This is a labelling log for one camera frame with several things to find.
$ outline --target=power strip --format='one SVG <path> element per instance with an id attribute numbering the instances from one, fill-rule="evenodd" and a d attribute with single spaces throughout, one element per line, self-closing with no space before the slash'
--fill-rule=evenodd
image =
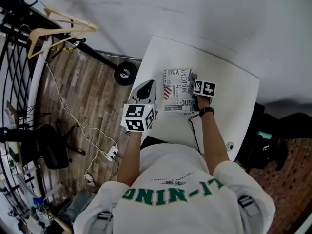
<path id="1" fill-rule="evenodd" d="M 109 150 L 106 158 L 109 160 L 109 161 L 112 161 L 113 158 L 115 157 L 115 155 L 117 154 L 118 152 L 118 148 L 116 146 L 112 146 L 111 149 Z"/>

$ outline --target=person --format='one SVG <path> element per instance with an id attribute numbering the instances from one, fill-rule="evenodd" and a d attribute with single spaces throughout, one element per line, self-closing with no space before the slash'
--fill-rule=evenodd
<path id="1" fill-rule="evenodd" d="M 105 182 L 74 222 L 75 234 L 264 234 L 273 200 L 229 161 L 209 102 L 198 97 L 205 159 L 193 148 L 157 144 L 140 151 L 131 132 L 117 181 Z"/>
<path id="2" fill-rule="evenodd" d="M 86 209 L 96 195 L 96 184 L 89 173 L 85 174 L 86 189 L 80 191 L 72 201 L 61 208 L 57 216 L 52 212 L 53 222 L 47 227 L 47 234 L 72 234 L 73 223 L 77 216 Z"/>

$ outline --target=black office chair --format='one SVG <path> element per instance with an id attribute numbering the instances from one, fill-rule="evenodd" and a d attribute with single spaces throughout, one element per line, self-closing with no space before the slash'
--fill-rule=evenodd
<path id="1" fill-rule="evenodd" d="M 32 130 L 0 129 L 0 142 L 20 142 L 21 162 L 23 165 L 30 161 L 36 161 L 42 157 L 49 169 L 61 169 L 68 167 L 72 162 L 68 159 L 66 148 L 80 155 L 86 155 L 85 151 L 79 151 L 69 143 L 67 139 L 78 124 L 72 126 L 64 135 L 61 134 L 60 120 L 56 121 L 55 130 L 51 125 L 45 124 L 40 128 Z"/>

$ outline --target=wooden hanger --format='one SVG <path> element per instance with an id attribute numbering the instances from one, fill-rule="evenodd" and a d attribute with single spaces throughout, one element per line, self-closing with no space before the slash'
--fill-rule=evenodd
<path id="1" fill-rule="evenodd" d="M 64 41 L 67 41 L 71 38 L 75 38 L 78 36 L 81 36 L 82 34 L 85 34 L 87 32 L 95 32 L 97 30 L 99 30 L 99 27 L 97 27 L 96 25 L 89 23 L 87 21 L 75 18 L 71 15 L 68 15 L 66 13 L 60 12 L 54 8 L 51 7 L 45 7 L 44 9 L 45 13 L 46 13 L 46 17 L 49 18 L 51 14 L 56 14 L 59 16 L 63 16 L 65 18 L 69 18 L 70 20 L 54 20 L 54 19 L 50 19 L 52 21 L 57 21 L 57 22 L 65 22 L 65 23 L 70 23 L 70 24 L 75 24 L 75 25 L 79 25 L 81 27 L 79 28 L 60 28 L 60 29 L 42 29 L 42 28 L 37 28 L 34 29 L 32 32 L 30 32 L 29 34 L 29 39 L 31 40 L 31 46 L 28 52 L 28 58 L 30 59 L 31 57 L 34 57 L 38 54 L 40 54 L 41 52 L 45 51 L 46 49 L 49 49 L 51 47 L 54 47 Z M 55 35 L 55 34 L 64 34 L 64 33 L 76 33 L 66 39 L 60 40 L 56 43 L 51 44 L 50 46 L 47 46 L 44 49 L 41 49 L 40 51 L 36 52 L 33 54 L 34 48 L 36 46 L 36 42 L 38 40 L 39 37 L 42 36 L 47 36 L 47 35 Z"/>

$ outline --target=book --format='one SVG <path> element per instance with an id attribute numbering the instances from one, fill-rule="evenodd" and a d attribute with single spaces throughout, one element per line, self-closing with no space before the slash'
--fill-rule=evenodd
<path id="1" fill-rule="evenodd" d="M 191 115 L 193 99 L 190 94 L 192 69 L 167 69 L 164 78 L 165 115 Z"/>

